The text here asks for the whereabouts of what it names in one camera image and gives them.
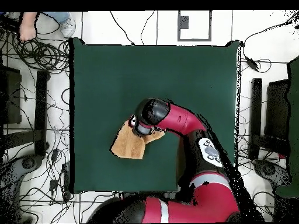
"green tabletop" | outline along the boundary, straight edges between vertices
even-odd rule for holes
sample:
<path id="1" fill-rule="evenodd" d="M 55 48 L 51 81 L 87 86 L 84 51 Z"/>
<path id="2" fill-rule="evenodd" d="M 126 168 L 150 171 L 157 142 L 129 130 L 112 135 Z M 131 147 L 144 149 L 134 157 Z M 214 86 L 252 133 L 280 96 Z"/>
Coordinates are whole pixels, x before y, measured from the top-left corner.
<path id="1" fill-rule="evenodd" d="M 178 138 L 166 133 L 143 160 L 110 146 L 144 98 L 170 99 L 208 119 L 234 162 L 237 49 L 74 43 L 74 191 L 175 191 Z"/>

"sneaker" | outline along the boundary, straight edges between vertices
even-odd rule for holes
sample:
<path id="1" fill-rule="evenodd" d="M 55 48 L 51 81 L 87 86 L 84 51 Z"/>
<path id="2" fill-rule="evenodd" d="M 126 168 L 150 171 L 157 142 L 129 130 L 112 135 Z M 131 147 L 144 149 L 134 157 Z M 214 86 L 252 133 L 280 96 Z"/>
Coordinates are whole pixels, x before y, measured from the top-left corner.
<path id="1" fill-rule="evenodd" d="M 59 24 L 59 28 L 66 39 L 72 37 L 76 30 L 76 23 L 71 14 L 69 14 L 69 18 L 65 22 Z"/>

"black stand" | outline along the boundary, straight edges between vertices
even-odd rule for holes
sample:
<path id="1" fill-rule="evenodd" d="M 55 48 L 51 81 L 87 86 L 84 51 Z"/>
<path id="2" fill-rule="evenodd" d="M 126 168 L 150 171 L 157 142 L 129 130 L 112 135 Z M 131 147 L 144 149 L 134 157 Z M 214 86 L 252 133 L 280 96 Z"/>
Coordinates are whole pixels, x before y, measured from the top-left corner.
<path id="1" fill-rule="evenodd" d="M 46 150 L 48 149 L 46 142 L 48 80 L 50 80 L 49 72 L 37 71 L 34 129 L 4 135 L 4 144 L 2 145 L 3 153 L 0 154 L 1 157 L 3 157 L 4 150 L 31 142 L 34 142 L 35 154 L 45 156 Z"/>
<path id="2" fill-rule="evenodd" d="M 0 50 L 0 223 L 31 223 L 32 218 L 21 218 L 20 211 L 22 210 L 20 209 L 19 193 L 23 178 L 26 174 L 41 166 L 48 149 L 48 143 L 46 142 L 47 82 L 50 79 L 50 74 L 47 71 L 37 71 L 34 129 L 4 135 L 3 116 L 7 112 L 2 106 L 7 106 L 7 103 L 11 102 L 11 94 L 8 94 L 7 90 L 4 89 L 4 85 L 9 84 L 7 83 L 9 79 L 7 77 L 8 71 L 11 71 L 11 69 L 2 65 L 2 52 Z M 7 164 L 2 164 L 5 149 L 31 142 L 34 142 L 34 155 L 24 156 Z"/>
<path id="3" fill-rule="evenodd" d="M 288 80 L 283 80 L 269 84 L 265 135 L 261 135 L 262 79 L 253 79 L 251 119 L 249 123 L 249 160 L 258 159 L 260 147 L 289 156 L 290 144 L 287 140 L 288 107 L 284 98 L 288 83 Z"/>

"black bracket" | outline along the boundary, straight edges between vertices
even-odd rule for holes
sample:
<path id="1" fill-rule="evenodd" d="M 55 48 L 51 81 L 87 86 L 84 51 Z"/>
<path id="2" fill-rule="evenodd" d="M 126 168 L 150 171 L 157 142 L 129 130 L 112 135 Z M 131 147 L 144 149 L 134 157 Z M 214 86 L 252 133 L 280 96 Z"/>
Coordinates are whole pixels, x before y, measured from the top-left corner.
<path id="1" fill-rule="evenodd" d="M 189 17 L 180 16 L 180 29 L 189 29 Z"/>
<path id="2" fill-rule="evenodd" d="M 181 16 L 178 12 L 178 41 L 211 41 L 212 40 L 212 11 L 209 11 L 208 38 L 180 38 L 181 29 L 189 29 L 189 17 Z"/>
<path id="3" fill-rule="evenodd" d="M 272 152 L 284 156 L 290 155 L 290 144 L 283 140 L 269 135 L 261 135 L 261 114 L 262 114 L 262 79 L 255 78 L 252 81 L 251 96 L 251 119 L 249 123 L 249 144 L 248 159 L 256 160 L 259 156 L 259 149 L 263 147 Z"/>

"brown cloth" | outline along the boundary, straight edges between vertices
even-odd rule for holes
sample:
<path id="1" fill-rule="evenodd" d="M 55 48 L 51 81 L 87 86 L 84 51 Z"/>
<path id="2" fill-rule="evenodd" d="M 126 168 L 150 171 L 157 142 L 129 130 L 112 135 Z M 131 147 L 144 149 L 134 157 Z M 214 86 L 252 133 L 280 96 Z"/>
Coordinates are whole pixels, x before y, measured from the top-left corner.
<path id="1" fill-rule="evenodd" d="M 133 134 L 132 128 L 126 121 L 117 133 L 111 152 L 119 158 L 142 159 L 145 145 L 164 136 L 163 131 L 154 131 L 151 135 L 143 138 Z"/>

